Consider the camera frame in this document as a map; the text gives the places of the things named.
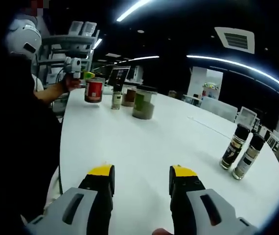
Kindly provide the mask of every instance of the air vent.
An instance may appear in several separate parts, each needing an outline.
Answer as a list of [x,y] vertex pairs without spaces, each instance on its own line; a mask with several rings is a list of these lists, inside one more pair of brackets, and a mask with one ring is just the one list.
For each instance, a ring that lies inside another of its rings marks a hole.
[[253,32],[238,28],[214,28],[224,47],[255,53],[255,35]]

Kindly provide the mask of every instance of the ceiling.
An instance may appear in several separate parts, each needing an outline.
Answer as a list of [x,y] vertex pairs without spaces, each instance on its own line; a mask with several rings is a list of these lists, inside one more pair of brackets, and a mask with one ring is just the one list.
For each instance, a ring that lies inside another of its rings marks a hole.
[[[158,55],[175,63],[188,54],[204,55],[237,61],[279,77],[279,1],[151,0],[117,22],[137,1],[50,0],[49,28],[52,34],[67,34],[73,20],[96,22],[103,41],[95,50],[95,61],[113,63]],[[215,27],[253,32],[255,54],[223,47]],[[107,53],[121,57],[108,57]]]

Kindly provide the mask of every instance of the finger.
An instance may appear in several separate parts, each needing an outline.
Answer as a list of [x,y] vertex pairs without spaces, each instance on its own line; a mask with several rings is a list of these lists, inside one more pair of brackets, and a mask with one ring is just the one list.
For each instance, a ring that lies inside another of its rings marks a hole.
[[168,231],[164,230],[164,229],[156,229],[152,235],[172,235],[171,233],[169,233]]

